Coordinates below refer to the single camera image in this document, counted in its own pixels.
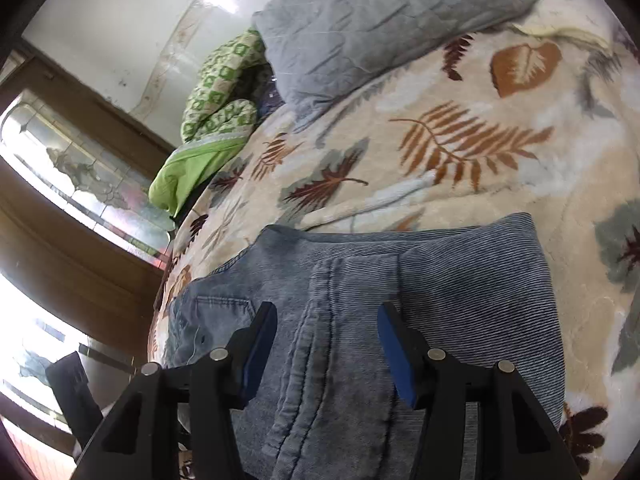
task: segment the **green checkered fabric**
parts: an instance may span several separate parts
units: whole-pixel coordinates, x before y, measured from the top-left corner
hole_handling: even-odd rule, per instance
[[[225,113],[220,107],[229,98],[242,70],[265,63],[264,43],[256,30],[249,29],[237,38],[227,41],[214,50],[202,65],[200,82],[193,89],[187,100],[187,107],[182,117],[180,136],[183,142],[197,140],[212,133],[233,131],[236,126],[247,126],[250,113],[247,105],[242,104],[243,111]],[[228,119],[224,131],[220,130],[221,120]]]

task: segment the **blue gripper pad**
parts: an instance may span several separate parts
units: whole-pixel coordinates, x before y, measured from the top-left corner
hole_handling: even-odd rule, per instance
[[[393,308],[393,306],[380,305],[378,308],[378,338],[382,344],[386,362],[391,368],[398,395],[409,406],[415,408],[417,394],[414,389],[414,369],[398,339],[393,322],[386,311],[387,308]]]
[[[242,370],[242,397],[246,402],[253,399],[258,392],[264,367],[276,336],[278,311],[273,303],[262,302],[254,322],[262,322],[262,325]]]

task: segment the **gray pillow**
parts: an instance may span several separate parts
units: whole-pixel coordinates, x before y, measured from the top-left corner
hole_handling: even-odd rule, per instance
[[[382,72],[536,0],[272,0],[254,15],[295,131]]]

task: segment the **green and white cloth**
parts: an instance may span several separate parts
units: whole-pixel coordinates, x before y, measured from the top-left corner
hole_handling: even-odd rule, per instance
[[[225,103],[242,70],[265,62],[264,44],[253,29],[207,57],[182,117],[180,135],[184,144],[171,154],[152,182],[152,204],[176,216],[191,190],[246,144],[255,127],[255,105],[246,99]]]

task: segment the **window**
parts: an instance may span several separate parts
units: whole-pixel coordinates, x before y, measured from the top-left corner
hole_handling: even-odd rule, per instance
[[[0,155],[95,233],[164,269],[174,223],[148,200],[150,180],[25,89],[0,116]]]

